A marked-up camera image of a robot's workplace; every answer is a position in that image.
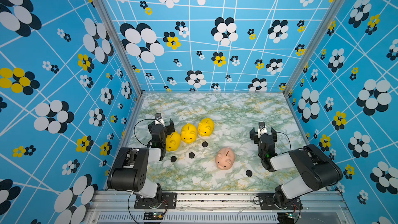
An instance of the piggy bank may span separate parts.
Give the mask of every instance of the piggy bank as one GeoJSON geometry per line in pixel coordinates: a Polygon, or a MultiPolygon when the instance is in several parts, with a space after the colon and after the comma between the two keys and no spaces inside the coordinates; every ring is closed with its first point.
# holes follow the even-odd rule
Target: piggy bank
{"type": "Polygon", "coordinates": [[[187,144],[190,144],[196,140],[196,137],[197,137],[197,131],[196,127],[193,124],[188,123],[182,127],[181,129],[182,141],[186,142],[187,144]]]}
{"type": "Polygon", "coordinates": [[[222,148],[216,156],[216,165],[219,169],[230,169],[235,162],[235,153],[231,148],[222,148]]]}
{"type": "Polygon", "coordinates": [[[181,143],[181,136],[178,132],[173,132],[166,137],[166,150],[172,152],[178,149],[181,143]]]}
{"type": "Polygon", "coordinates": [[[214,130],[214,122],[211,118],[204,118],[198,125],[198,132],[200,136],[210,136],[214,130]]]}

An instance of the yellow piggy bank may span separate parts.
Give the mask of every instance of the yellow piggy bank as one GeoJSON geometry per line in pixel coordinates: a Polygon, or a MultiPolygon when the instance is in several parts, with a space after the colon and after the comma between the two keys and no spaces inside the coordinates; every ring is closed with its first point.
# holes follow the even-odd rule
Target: yellow piggy bank
{"type": "Polygon", "coordinates": [[[173,132],[171,135],[166,137],[166,150],[172,152],[178,149],[181,143],[181,136],[178,132],[173,132]]]}
{"type": "Polygon", "coordinates": [[[187,144],[190,144],[196,140],[197,137],[197,131],[196,127],[188,123],[185,126],[182,127],[181,129],[181,140],[186,142],[187,144]]]}
{"type": "Polygon", "coordinates": [[[214,130],[214,122],[211,118],[204,118],[198,125],[198,132],[200,136],[210,136],[214,130]]]}

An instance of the blue patterned wall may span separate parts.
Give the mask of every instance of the blue patterned wall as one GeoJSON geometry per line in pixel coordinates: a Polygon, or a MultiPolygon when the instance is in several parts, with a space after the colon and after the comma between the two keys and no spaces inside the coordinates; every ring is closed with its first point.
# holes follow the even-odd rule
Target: blue patterned wall
{"type": "Polygon", "coordinates": [[[2,224],[80,223],[105,185],[136,95],[95,5],[0,0],[2,224]]]}
{"type": "Polygon", "coordinates": [[[333,0],[104,1],[143,90],[280,91],[333,0]]]}
{"type": "Polygon", "coordinates": [[[356,223],[397,223],[398,0],[346,0],[290,92],[356,223]]]}

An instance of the pink piggy bank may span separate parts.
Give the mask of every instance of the pink piggy bank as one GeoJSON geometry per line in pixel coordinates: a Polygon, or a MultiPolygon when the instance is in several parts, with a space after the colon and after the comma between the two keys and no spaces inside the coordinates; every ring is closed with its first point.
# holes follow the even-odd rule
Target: pink piggy bank
{"type": "Polygon", "coordinates": [[[235,162],[235,153],[231,148],[222,148],[216,156],[216,165],[220,169],[230,169],[235,162]]]}

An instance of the marble-pattern tabletop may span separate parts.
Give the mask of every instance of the marble-pattern tabletop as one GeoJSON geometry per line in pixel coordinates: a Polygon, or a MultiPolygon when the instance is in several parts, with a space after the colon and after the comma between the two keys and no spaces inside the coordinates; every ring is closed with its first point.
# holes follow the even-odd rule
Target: marble-pattern tabletop
{"type": "MultiPolygon", "coordinates": [[[[166,152],[162,161],[148,164],[147,178],[160,183],[164,190],[271,191],[299,176],[295,168],[266,171],[257,145],[249,136],[253,127],[257,131],[259,121],[265,121],[268,131],[273,127],[289,136],[292,149],[305,145],[282,93],[145,93],[138,120],[154,118],[157,112],[162,113],[166,125],[172,119],[178,133],[186,123],[197,127],[207,117],[215,123],[211,136],[198,134],[195,142],[181,142],[176,151],[166,152]],[[229,170],[220,170],[215,164],[223,147],[235,152],[235,162],[229,170]],[[172,156],[177,158],[175,162],[171,162],[172,156]],[[252,172],[251,177],[246,175],[247,170],[252,172]]],[[[137,138],[145,144],[151,139],[150,122],[143,121],[135,129],[137,138]]],[[[142,147],[134,136],[131,144],[142,147]]],[[[287,138],[278,134],[276,152],[288,150],[287,138]]]]}

